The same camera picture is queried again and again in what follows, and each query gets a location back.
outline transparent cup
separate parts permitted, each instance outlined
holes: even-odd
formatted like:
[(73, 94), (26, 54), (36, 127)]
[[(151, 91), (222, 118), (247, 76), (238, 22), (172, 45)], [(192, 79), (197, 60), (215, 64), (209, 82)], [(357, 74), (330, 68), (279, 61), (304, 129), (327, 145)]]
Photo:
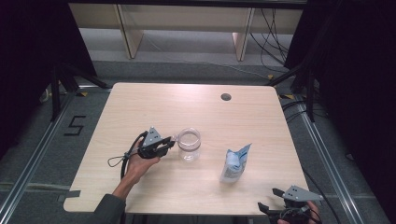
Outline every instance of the transparent cup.
[(193, 128), (187, 128), (177, 136), (178, 155), (183, 161), (196, 161), (200, 156), (201, 135)]

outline clear glass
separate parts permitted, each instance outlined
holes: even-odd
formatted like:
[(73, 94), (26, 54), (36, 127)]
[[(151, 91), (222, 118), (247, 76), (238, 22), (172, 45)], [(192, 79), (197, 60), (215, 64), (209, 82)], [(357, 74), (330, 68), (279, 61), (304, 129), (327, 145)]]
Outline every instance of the clear glass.
[(196, 161), (200, 156), (201, 135), (196, 129), (184, 129), (177, 136), (178, 155), (183, 161)]

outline person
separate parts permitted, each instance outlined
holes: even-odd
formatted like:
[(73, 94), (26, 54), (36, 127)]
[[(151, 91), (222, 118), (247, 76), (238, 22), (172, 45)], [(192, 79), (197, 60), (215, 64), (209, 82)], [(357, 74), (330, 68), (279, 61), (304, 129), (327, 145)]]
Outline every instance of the person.
[[(317, 206), (311, 201), (308, 201), (306, 203), (308, 204), (309, 208), (311, 209), (311, 217), (314, 218), (315, 220), (319, 220), (319, 217), (318, 217), (319, 210), (318, 210)], [(289, 222), (279, 219), (277, 221), (277, 224), (289, 224)], [(316, 224), (316, 222), (313, 219), (309, 219), (308, 224)]]
[(155, 163), (160, 161), (159, 157), (153, 159), (142, 159), (137, 154), (130, 157), (124, 178), (120, 181), (112, 194), (106, 194), (99, 202), (93, 215), (86, 221), (87, 224), (113, 224), (119, 221), (125, 210), (126, 197), (132, 187), (137, 184), (140, 177)]

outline human hand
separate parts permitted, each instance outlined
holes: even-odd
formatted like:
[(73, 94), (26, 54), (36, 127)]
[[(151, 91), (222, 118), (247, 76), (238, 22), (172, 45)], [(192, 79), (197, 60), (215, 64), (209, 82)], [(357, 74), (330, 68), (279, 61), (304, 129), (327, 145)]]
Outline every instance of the human hand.
[(137, 154), (132, 155), (128, 161), (125, 176), (114, 190), (113, 195), (125, 201), (129, 191), (139, 182), (140, 177), (142, 177), (152, 165), (159, 161), (160, 158), (158, 157), (146, 160), (140, 158)]
[[(320, 220), (320, 218), (318, 217), (319, 210), (318, 210), (317, 206), (314, 203), (312, 203), (311, 201), (308, 201), (306, 203), (308, 204), (309, 209), (311, 210), (310, 211), (311, 217), (314, 218), (315, 220)], [(283, 219), (279, 219), (277, 221), (277, 224), (289, 224), (289, 222), (285, 221)], [(308, 224), (316, 224), (316, 222), (312, 219), (309, 219)]]

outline floor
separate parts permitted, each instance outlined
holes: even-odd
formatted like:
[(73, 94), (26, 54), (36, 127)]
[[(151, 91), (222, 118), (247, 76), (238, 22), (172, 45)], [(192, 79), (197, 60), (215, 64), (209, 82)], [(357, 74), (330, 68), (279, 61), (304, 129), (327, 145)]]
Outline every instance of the floor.
[[(249, 39), (245, 60), (238, 62), (234, 54), (231, 34), (206, 32), (169, 32), (146, 31), (135, 59), (126, 58), (125, 47), (117, 30), (81, 29), (83, 38), (90, 52), (99, 76), (108, 82), (128, 79), (131, 71), (141, 71), (142, 80), (151, 74), (161, 73), (166, 67), (175, 67), (175, 73), (186, 69), (199, 71), (230, 71), (251, 76), (251, 83), (268, 81), (268, 75), (281, 74), (287, 71), (268, 54), (262, 55), (261, 48)], [(260, 34), (257, 39), (263, 41)], [(279, 35), (279, 42), (286, 48), (292, 35)], [(281, 61), (278, 49), (268, 48)], [(196, 77), (191, 72), (190, 78)], [(233, 77), (233, 83), (241, 83), (240, 77)], [(276, 87), (278, 94), (286, 105), (294, 102), (289, 99), (289, 85), (292, 78)], [(90, 83), (83, 80), (81, 86), (86, 88)], [(44, 102), (32, 115), (21, 133), (20, 142), (0, 161), (0, 201), (4, 202), (12, 192), (14, 183), (19, 183), (27, 163), (34, 163), (30, 169), (27, 185), (21, 188), (23, 194), (18, 205), (10, 208), (10, 216), (2, 223), (76, 223), (84, 220), (89, 214), (69, 214), (63, 210), (64, 195), (68, 191), (77, 165), (89, 143), (95, 124), (100, 117), (108, 91), (95, 88), (87, 89), (89, 97), (63, 95), (63, 102), (69, 104), (58, 123), (50, 123), (50, 101)], [(95, 108), (87, 111), (84, 108)], [(339, 223), (389, 223), (375, 196), (353, 161), (346, 158), (347, 149), (336, 129), (326, 117), (325, 108), (315, 104), (316, 122), (310, 123), (304, 105), (294, 105), (285, 110), (285, 118), (290, 127), (296, 150), (302, 166), (308, 171), (306, 179), (311, 191), (319, 193), (321, 189), (338, 214)], [(86, 116), (87, 124), (79, 137), (67, 138), (65, 133), (73, 132), (69, 128), (70, 120), (77, 115)], [(56, 126), (55, 133), (49, 133), (49, 126)], [(49, 136), (48, 142), (40, 141), (42, 136)], [(37, 154), (40, 148), (42, 155)], [(319, 203), (323, 223), (336, 223), (337, 220), (328, 203)], [(265, 219), (254, 219), (254, 223), (265, 223)]]

